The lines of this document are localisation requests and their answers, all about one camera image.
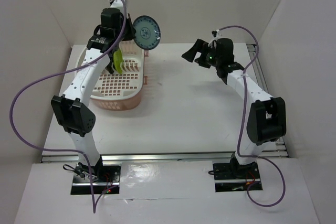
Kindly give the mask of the blue white patterned plate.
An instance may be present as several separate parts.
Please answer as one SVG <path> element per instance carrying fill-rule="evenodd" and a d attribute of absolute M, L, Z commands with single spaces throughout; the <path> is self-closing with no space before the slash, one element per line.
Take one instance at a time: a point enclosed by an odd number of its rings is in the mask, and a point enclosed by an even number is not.
<path fill-rule="evenodd" d="M 135 44 L 143 50 L 153 50 L 161 40 L 161 31 L 158 23 L 150 16 L 139 16 L 134 22 Z"/>

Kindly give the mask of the green plate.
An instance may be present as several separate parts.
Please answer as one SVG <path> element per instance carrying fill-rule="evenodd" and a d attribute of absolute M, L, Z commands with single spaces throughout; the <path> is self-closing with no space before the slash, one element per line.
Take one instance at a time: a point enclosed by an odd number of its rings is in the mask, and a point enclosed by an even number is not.
<path fill-rule="evenodd" d="M 123 56 L 121 49 L 116 50 L 113 53 L 113 68 L 118 74 L 122 74 L 122 63 L 123 63 Z"/>

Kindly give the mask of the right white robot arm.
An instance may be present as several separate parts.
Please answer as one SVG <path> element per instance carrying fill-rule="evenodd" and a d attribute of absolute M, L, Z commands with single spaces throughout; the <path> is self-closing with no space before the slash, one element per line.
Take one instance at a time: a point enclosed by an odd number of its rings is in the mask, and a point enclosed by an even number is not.
<path fill-rule="evenodd" d="M 233 178 L 242 179 L 256 168 L 256 158 L 286 133 L 286 105 L 281 97 L 264 91 L 234 59 L 231 39 L 207 43 L 198 39 L 182 58 L 204 68 L 214 67 L 217 76 L 243 99 L 246 109 L 240 144 L 229 162 Z"/>

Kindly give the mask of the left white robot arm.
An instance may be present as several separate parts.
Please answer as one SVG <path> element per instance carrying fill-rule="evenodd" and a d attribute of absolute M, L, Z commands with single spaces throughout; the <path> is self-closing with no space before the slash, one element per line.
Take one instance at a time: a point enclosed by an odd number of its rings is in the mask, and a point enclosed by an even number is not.
<path fill-rule="evenodd" d="M 125 10 L 105 8 L 101 24 L 87 43 L 85 58 L 75 78 L 61 96 L 51 100 L 58 124 L 69 134 L 78 151 L 80 168 L 93 182 L 103 177 L 104 169 L 93 139 L 96 116 L 89 109 L 90 97 L 101 73 L 111 65 L 110 58 L 119 49 L 119 43 L 133 39 L 134 34 Z"/>

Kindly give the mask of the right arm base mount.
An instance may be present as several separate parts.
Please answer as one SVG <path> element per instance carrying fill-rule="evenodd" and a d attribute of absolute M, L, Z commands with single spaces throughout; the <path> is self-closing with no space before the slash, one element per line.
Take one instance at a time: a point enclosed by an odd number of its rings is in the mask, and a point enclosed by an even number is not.
<path fill-rule="evenodd" d="M 234 170 L 234 166 L 229 163 L 214 163 L 208 174 L 214 178 L 217 193 L 246 191 L 249 186 L 251 191 L 263 188 L 259 168 L 255 162 L 241 170 Z"/>

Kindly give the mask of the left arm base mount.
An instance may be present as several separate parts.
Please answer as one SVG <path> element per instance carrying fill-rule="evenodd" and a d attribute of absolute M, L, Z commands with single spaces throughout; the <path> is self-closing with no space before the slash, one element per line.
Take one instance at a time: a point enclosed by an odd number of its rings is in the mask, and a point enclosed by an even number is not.
<path fill-rule="evenodd" d="M 64 164 L 63 169 L 74 174 L 70 191 L 71 195 L 91 194 L 89 172 L 82 170 L 78 164 L 75 167 Z M 103 167 L 102 175 L 93 174 L 92 184 L 94 194 L 100 195 L 103 191 L 109 195 L 119 194 L 120 175 L 120 165 L 106 165 Z"/>

